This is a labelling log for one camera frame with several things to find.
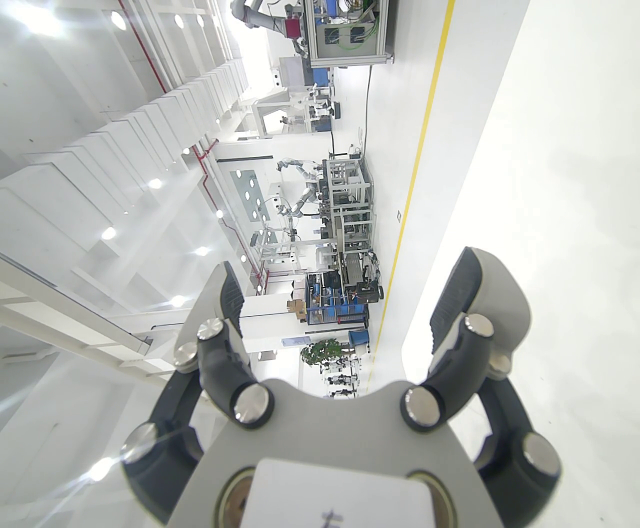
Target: yellow floor line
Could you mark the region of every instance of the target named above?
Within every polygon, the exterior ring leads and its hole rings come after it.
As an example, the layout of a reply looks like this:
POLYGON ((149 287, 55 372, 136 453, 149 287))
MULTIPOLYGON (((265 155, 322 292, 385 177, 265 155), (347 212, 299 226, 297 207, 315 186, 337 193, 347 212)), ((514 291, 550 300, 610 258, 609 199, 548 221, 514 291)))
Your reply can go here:
POLYGON ((380 321, 380 330, 378 330, 378 338, 376 339, 376 348, 373 353, 373 360, 371 362, 371 371, 369 373, 369 379, 367 381, 367 393, 369 392, 369 385, 371 384, 371 376, 373 375, 373 367, 376 364, 376 355, 378 354, 378 345, 380 344, 380 336, 382 335, 382 327, 385 324, 385 315, 387 314, 387 305, 389 303, 389 296, 391 295, 391 285, 394 281, 394 274, 396 272, 396 265, 398 262, 398 255, 400 254, 400 246, 402 245, 402 237, 404 235, 404 226, 406 225, 406 217, 409 214, 409 206, 411 206, 411 197, 413 195, 413 187, 415 185, 415 178, 418 176, 418 167, 420 166, 420 159, 422 157, 422 148, 424 146, 424 137, 427 134, 427 126, 429 125, 429 117, 431 117, 431 108, 433 107, 433 98, 436 94, 436 87, 438 86, 438 77, 440 76, 440 66, 442 65, 442 58, 444 57, 444 49, 447 45, 447 37, 449 36, 449 27, 451 26, 451 17, 453 16, 453 6, 456 0, 449 0, 447 2, 447 11, 444 15, 444 24, 442 26, 442 33, 440 34, 440 44, 438 45, 438 54, 436 55, 436 63, 433 67, 433 76, 431 77, 431 86, 429 87, 429 97, 427 98, 427 108, 424 111, 424 118, 422 120, 422 129, 420 130, 420 140, 418 141, 418 150, 415 153, 415 160, 413 162, 413 173, 411 174, 411 182, 409 183, 409 192, 406 197, 406 203, 404 205, 404 213, 402 215, 402 223, 400 224, 400 234, 398 235, 398 243, 396 246, 396 254, 394 256, 394 265, 391 267, 391 277, 389 278, 389 285, 385 291, 385 307, 382 310, 382 320, 380 321))

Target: ceiling light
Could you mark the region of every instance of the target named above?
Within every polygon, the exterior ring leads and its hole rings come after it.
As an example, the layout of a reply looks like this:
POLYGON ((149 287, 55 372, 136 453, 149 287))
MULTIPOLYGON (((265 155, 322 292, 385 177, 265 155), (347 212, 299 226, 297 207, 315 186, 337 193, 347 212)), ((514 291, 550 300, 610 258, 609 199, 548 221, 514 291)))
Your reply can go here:
POLYGON ((32 33, 48 36, 58 36, 62 33, 62 24, 48 9, 20 2, 11 7, 11 14, 32 33))
POLYGON ((171 299, 171 304, 174 308, 180 308, 187 299, 182 297, 182 295, 176 295, 173 299, 171 299))
POLYGON ((93 482, 100 482, 108 475, 109 470, 113 467, 115 462, 116 461, 110 457, 102 458, 91 466, 91 469, 87 472, 86 475, 93 482))
POLYGON ((102 232, 101 238, 102 240, 111 240, 116 236, 116 230, 113 227, 108 227, 102 232))
POLYGON ((122 31, 127 29, 127 24, 125 24, 122 15, 117 11, 111 12, 111 21, 115 24, 116 28, 121 29, 122 31))

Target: cardboard box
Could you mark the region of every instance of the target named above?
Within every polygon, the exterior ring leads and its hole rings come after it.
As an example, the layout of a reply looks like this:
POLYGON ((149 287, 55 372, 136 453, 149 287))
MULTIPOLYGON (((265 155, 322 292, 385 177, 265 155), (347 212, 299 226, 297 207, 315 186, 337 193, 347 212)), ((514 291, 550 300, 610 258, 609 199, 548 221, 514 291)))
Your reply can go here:
POLYGON ((305 289, 307 287, 307 281, 304 276, 294 279, 291 284, 294 290, 305 289))
POLYGON ((296 317, 298 319, 302 320, 307 318, 306 303, 301 299, 287 301, 287 310, 293 314, 296 314, 296 317))

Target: green plant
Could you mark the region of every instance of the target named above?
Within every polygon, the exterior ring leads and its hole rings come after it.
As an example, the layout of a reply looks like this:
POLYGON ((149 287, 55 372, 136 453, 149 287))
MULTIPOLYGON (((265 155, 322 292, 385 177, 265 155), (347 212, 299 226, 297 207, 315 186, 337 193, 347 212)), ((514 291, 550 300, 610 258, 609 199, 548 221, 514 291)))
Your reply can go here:
POLYGON ((323 339, 311 346, 305 346, 300 357, 307 365, 319 365, 321 362, 337 358, 343 354, 342 345, 335 339, 323 339))

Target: white label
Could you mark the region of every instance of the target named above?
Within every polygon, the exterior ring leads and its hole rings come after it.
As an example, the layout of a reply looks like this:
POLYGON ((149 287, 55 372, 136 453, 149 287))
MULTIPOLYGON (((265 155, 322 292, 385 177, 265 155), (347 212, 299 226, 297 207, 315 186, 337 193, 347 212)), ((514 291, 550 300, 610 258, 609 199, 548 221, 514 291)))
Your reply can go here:
POLYGON ((255 470, 241 528, 404 526, 435 528, 421 482, 266 458, 255 470))

